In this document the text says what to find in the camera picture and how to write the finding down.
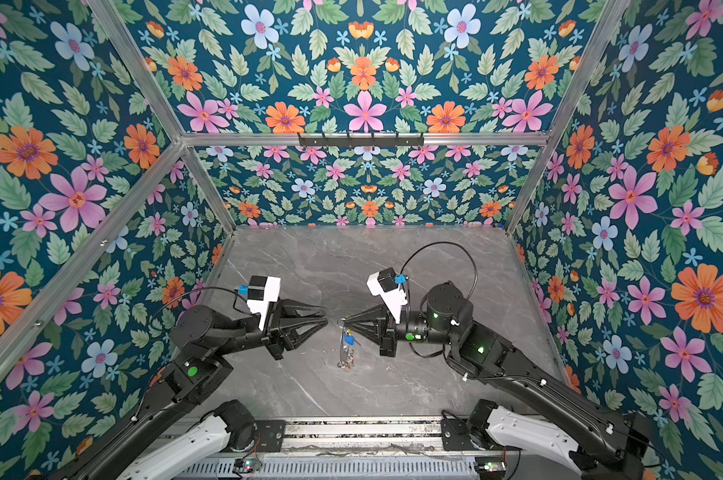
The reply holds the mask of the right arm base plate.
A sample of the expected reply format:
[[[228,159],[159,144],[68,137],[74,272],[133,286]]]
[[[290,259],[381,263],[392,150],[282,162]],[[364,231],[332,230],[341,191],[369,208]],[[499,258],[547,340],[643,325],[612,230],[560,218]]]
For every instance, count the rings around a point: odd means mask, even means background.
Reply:
[[[462,419],[447,416],[441,418],[441,443],[447,452],[469,452],[483,449],[471,439],[469,428]]]

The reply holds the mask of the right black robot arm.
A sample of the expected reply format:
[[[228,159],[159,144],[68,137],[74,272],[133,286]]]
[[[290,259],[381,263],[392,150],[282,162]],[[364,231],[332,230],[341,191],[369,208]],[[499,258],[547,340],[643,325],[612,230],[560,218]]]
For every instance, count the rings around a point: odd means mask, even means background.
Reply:
[[[409,310],[402,287],[375,287],[381,305],[343,319],[343,326],[393,357],[401,341],[439,344],[445,363],[466,380],[501,390],[537,416],[481,401],[467,420],[475,439],[557,462],[583,479],[641,479],[651,426],[637,412],[597,405],[549,375],[517,346],[473,318],[473,304],[447,281]]]

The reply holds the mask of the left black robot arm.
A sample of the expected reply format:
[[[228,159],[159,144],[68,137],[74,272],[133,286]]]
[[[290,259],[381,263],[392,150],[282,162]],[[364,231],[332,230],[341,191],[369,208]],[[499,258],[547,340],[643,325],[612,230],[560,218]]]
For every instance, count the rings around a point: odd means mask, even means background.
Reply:
[[[263,314],[232,319],[201,305],[181,314],[170,332],[179,348],[137,406],[47,479],[115,479],[170,426],[207,400],[231,374],[229,354],[266,349],[275,360],[327,326],[325,309],[290,299]]]

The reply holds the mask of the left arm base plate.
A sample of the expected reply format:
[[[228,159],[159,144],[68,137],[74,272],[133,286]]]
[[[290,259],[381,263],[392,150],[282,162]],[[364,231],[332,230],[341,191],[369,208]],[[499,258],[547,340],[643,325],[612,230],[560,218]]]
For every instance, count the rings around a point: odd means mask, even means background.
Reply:
[[[255,420],[231,435],[231,449],[239,452],[281,452],[287,423],[284,420]]]

